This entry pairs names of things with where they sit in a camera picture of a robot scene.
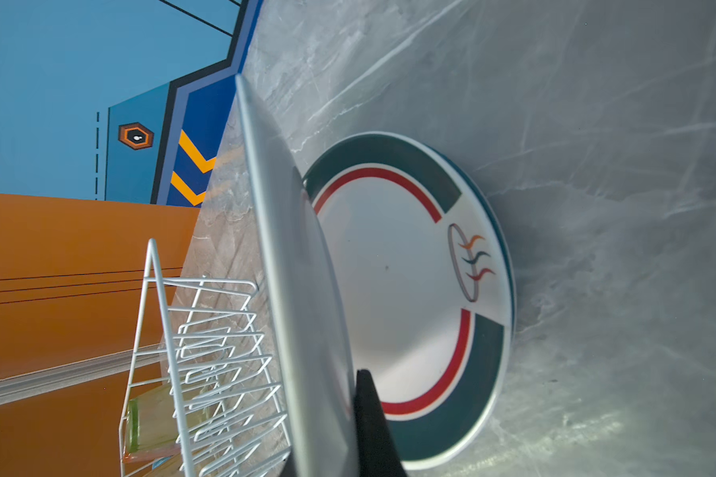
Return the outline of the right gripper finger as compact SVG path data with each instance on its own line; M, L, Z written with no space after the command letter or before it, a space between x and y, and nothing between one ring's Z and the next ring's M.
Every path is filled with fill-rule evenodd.
M361 477L407 477L387 425L373 378L358 370L353 400Z

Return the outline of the white plate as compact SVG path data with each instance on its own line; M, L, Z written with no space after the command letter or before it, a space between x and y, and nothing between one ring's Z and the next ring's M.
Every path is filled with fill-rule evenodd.
M341 294L409 471L464 451L493 413L516 321L501 227L475 182L420 141L364 132L304 176Z
M356 476L355 372L328 247L276 121L236 77L298 476Z

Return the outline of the green transparent cup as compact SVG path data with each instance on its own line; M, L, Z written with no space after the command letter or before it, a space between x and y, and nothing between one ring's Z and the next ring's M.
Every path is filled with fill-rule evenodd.
M125 414L125 463L180 453L179 430L170 386L163 385L128 401Z

